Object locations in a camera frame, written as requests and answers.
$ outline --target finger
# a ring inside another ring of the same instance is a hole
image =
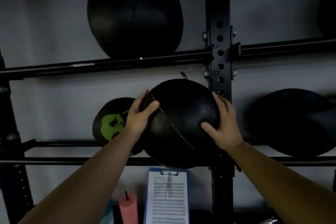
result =
[[[220,96],[220,95],[217,95],[218,98],[223,101],[223,103],[225,104],[225,107],[226,107],[226,110],[227,110],[227,113],[231,113],[232,111],[234,111],[233,109],[233,106],[232,104],[230,103],[229,100],[225,99],[224,97]]]
[[[225,106],[224,102],[218,97],[218,95],[216,95],[216,93],[213,92],[212,95],[213,95],[213,98],[215,99],[215,101],[218,105],[219,113],[220,113],[220,119],[221,120],[227,119],[228,111],[226,109],[226,106]]]
[[[146,119],[148,119],[148,117],[155,112],[155,110],[159,107],[160,103],[155,100],[152,103],[150,103],[149,106],[147,106],[147,108],[145,110],[143,110],[141,113],[145,116]]]
[[[140,104],[143,101],[143,99],[145,98],[145,96],[147,95],[147,93],[148,93],[148,90],[145,90],[144,92],[141,93],[140,96],[138,96],[134,100],[131,108],[129,109],[130,112],[138,112],[139,111]]]
[[[201,127],[213,139],[217,137],[217,134],[218,134],[217,130],[214,129],[208,122],[202,122]]]

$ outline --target right hand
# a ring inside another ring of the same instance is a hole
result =
[[[218,130],[214,129],[209,123],[203,122],[201,127],[215,140],[215,143],[222,150],[231,150],[243,142],[238,124],[236,112],[231,103],[222,96],[212,93],[220,113],[220,124]]]

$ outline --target gray wall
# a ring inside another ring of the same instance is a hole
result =
[[[180,0],[184,32],[178,50],[203,48],[204,0]],[[321,36],[316,25],[319,0],[231,0],[235,41],[255,44]],[[41,65],[107,56],[91,35],[83,0],[0,0],[0,47],[7,67]],[[244,135],[242,112],[256,97],[283,88],[334,93],[336,57],[333,53],[237,62],[232,85],[233,104]],[[180,78],[184,71],[206,85],[202,65],[100,72],[32,78],[11,82],[16,122],[23,141],[91,139],[91,124],[99,109],[118,97],[136,97],[144,89]],[[270,156],[281,156],[269,147],[258,147]],[[92,156],[98,148],[32,149],[26,156]],[[38,203],[78,167],[27,166],[34,203]],[[125,188],[135,190],[143,202],[149,167],[126,167],[113,198]],[[331,188],[332,167],[294,168]],[[211,176],[205,167],[192,171],[191,205],[211,209]],[[265,205],[243,173],[234,178],[236,210]],[[6,219],[0,198],[0,219]]]

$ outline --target left hand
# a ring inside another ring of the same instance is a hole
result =
[[[160,103],[158,101],[153,101],[144,111],[139,112],[139,107],[148,90],[143,92],[140,96],[134,100],[131,108],[129,109],[127,121],[125,125],[126,131],[135,133],[137,137],[140,137],[142,132],[147,126],[147,121],[149,116],[159,107]]]

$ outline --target storage rack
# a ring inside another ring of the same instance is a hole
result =
[[[5,68],[0,55],[0,178],[3,198],[9,221],[16,224],[32,209],[33,200],[25,165],[82,165],[85,157],[25,157],[24,152],[34,147],[93,147],[96,141],[53,141],[39,142],[35,139],[21,142],[11,103],[10,80],[24,78],[87,73],[98,71],[146,68],[153,66],[173,66],[181,64],[204,64],[204,77],[209,89],[224,95],[231,101],[231,81],[236,71],[232,63],[236,59],[253,59],[269,56],[293,55],[336,51],[336,39],[312,38],[267,44],[232,44],[235,33],[230,25],[230,0],[206,0],[206,28],[203,33],[205,48],[174,55],[132,60],[90,60],[61,64]],[[250,144],[264,144],[258,139],[246,139]],[[286,166],[336,166],[333,157],[274,157]],[[222,151],[208,163],[195,163],[211,167],[213,223],[233,223],[233,177],[234,163]],[[151,158],[132,157],[128,166],[157,166]]]

